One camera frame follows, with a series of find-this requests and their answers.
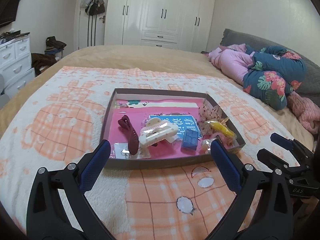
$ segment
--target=wardrobe door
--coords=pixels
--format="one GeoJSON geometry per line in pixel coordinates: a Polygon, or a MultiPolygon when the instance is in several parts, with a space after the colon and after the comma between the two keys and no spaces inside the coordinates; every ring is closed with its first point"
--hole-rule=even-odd
{"type": "Polygon", "coordinates": [[[165,0],[147,0],[143,29],[146,31],[161,31],[165,14],[165,0]]]}
{"type": "Polygon", "coordinates": [[[122,45],[127,0],[108,0],[104,45],[122,45]]]}
{"type": "Polygon", "coordinates": [[[212,22],[214,0],[200,0],[200,8],[193,39],[193,52],[206,50],[212,22]]]}
{"type": "Polygon", "coordinates": [[[198,23],[200,0],[182,0],[183,14],[179,33],[178,49],[192,51],[193,36],[198,23]]]}
{"type": "Polygon", "coordinates": [[[182,0],[165,0],[162,32],[177,34],[183,12],[182,0]]]}
{"type": "Polygon", "coordinates": [[[141,45],[145,2],[146,0],[127,1],[123,28],[123,45],[141,45]]]}

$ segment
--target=fleece blanket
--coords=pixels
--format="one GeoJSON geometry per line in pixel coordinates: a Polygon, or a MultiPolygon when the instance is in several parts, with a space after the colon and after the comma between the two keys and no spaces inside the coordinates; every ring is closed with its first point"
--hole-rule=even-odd
{"type": "MultiPolygon", "coordinates": [[[[253,52],[246,45],[246,54],[253,52]]],[[[296,54],[299,57],[297,59],[287,58],[295,54],[281,46],[269,46],[254,52],[253,65],[248,67],[250,71],[243,78],[244,91],[275,110],[285,108],[286,95],[299,88],[307,71],[299,55],[296,54]]]]}
{"type": "MultiPolygon", "coordinates": [[[[266,148],[296,165],[293,156],[270,142],[276,132],[292,135],[254,98],[225,79],[140,69],[63,67],[22,106],[0,140],[0,201],[22,231],[28,196],[39,167],[62,169],[98,144],[102,117],[114,88],[188,90],[209,93],[246,141],[244,163],[266,148]]],[[[60,193],[71,224],[80,229],[60,193]]],[[[103,170],[86,198],[117,239],[204,239],[235,195],[213,162],[158,170],[103,170]]],[[[249,225],[257,192],[241,228],[249,225]]]]}

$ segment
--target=drawer handle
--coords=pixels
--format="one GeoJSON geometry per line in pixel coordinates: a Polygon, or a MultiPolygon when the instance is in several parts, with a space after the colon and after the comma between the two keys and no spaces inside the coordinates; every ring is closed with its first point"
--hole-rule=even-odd
{"type": "Polygon", "coordinates": [[[18,86],[17,89],[20,90],[21,88],[25,87],[27,82],[25,81],[21,86],[18,86]]]}
{"type": "Polygon", "coordinates": [[[22,65],[20,65],[20,67],[16,68],[13,70],[14,73],[18,74],[22,69],[22,65]]]}
{"type": "Polygon", "coordinates": [[[3,56],[4,59],[8,59],[10,57],[11,53],[8,53],[7,55],[3,56]]]}

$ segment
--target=blue gripper pad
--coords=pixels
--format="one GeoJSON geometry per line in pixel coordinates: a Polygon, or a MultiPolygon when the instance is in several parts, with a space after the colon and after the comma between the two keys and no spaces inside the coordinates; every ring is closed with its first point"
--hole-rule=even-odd
{"type": "Polygon", "coordinates": [[[270,140],[287,151],[293,150],[292,142],[277,133],[271,134],[270,140]]]}
{"type": "Polygon", "coordinates": [[[86,191],[92,189],[95,184],[100,172],[102,171],[104,165],[110,157],[111,146],[108,141],[105,141],[104,144],[98,149],[97,153],[84,168],[80,177],[79,189],[82,194],[86,191]]]}
{"type": "Polygon", "coordinates": [[[241,176],[217,140],[211,143],[210,152],[228,188],[238,194],[241,191],[241,176]]]}

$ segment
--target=floral blanket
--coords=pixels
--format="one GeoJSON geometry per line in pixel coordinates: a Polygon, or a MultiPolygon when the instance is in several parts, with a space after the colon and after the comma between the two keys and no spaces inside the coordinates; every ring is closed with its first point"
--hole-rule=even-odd
{"type": "Polygon", "coordinates": [[[307,68],[301,57],[281,46],[269,46],[255,52],[246,45],[246,53],[253,54],[253,66],[244,76],[244,91],[275,110],[287,106],[286,95],[298,89],[307,68]]]}

